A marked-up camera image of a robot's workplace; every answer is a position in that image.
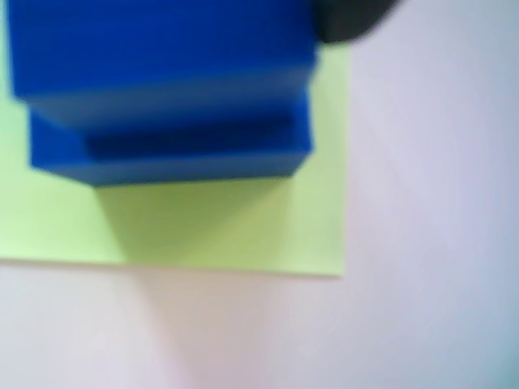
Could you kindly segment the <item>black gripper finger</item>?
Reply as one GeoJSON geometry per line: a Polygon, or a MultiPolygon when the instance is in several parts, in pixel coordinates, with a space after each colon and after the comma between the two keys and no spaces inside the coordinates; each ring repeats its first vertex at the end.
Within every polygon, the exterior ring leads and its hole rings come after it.
{"type": "Polygon", "coordinates": [[[370,33],[401,3],[398,0],[317,0],[314,26],[324,44],[350,43],[370,33]]]}

